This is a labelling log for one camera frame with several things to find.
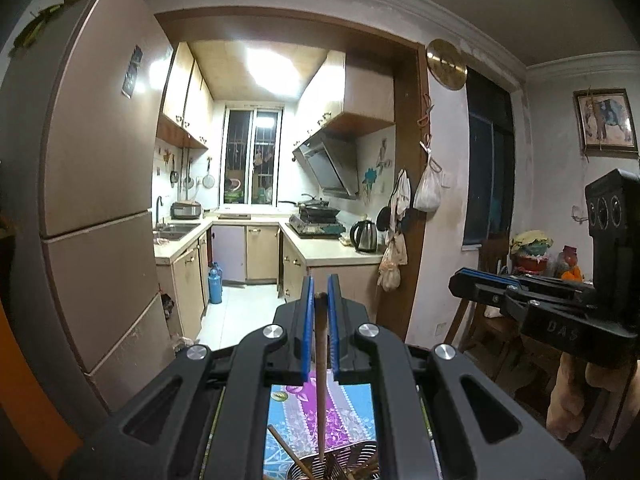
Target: floral tablecloth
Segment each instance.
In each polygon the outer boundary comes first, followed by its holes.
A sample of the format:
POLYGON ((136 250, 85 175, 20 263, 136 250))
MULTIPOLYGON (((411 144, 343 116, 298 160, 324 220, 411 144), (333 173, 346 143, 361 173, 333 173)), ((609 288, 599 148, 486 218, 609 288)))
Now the floral tablecloth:
MULTIPOLYGON (((371 388, 368 384, 340 386, 327 370, 325 450, 375 440, 371 388)), ((311 371, 303 386, 271 388, 269 421, 297 456, 318 453, 318 409, 316 374, 311 371)), ((264 474, 284 480, 292 460, 267 431, 264 447, 264 474)))

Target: kettle handle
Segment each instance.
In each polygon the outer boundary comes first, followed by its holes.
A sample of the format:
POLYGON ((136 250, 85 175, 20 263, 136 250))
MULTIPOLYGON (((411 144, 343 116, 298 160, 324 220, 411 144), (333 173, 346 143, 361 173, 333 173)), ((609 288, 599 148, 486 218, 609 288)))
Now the kettle handle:
POLYGON ((358 229, 358 227, 360 227, 360 224, 362 224, 362 222, 356 222, 354 225, 351 226, 351 231, 349 231, 349 238, 351 239, 351 244, 357 249, 358 248, 358 244, 360 243, 360 238, 362 236, 362 233, 360 231, 358 231, 358 234, 360 234, 360 236, 358 236, 358 239, 356 240, 355 238, 355 234, 356 234, 356 230, 358 229))

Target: framed picture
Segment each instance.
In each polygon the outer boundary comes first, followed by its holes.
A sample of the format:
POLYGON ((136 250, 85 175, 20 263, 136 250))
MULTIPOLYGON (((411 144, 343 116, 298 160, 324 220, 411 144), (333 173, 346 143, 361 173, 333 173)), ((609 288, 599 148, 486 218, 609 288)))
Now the framed picture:
POLYGON ((624 88, 580 90, 574 92, 574 102, 584 153, 638 152, 634 120, 624 88))

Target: round gold plate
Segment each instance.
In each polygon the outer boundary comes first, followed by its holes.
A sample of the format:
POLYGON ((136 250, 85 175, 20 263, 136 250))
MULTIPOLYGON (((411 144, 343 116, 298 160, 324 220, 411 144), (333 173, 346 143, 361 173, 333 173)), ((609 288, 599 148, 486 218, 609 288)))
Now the round gold plate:
POLYGON ((427 47, 427 65, 434 78, 449 90, 460 90, 465 85, 466 64, 449 41, 431 41, 427 47))

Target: wire basket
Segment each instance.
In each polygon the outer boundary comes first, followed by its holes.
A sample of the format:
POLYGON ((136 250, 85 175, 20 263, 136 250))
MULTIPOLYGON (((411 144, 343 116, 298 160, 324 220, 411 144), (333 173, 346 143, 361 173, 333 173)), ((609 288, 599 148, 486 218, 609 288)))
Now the wire basket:
MULTIPOLYGON (((325 451, 324 463, 320 462, 317 454, 305 456, 300 460, 317 480, 341 480, 346 478, 343 470, 356 469, 369 460, 377 451, 378 444, 375 440, 363 440, 356 444, 325 451)), ((295 463, 292 464, 287 471, 287 480, 303 478, 306 478, 306 475, 295 463)), ((373 473, 370 478, 378 480, 380 475, 373 473)))

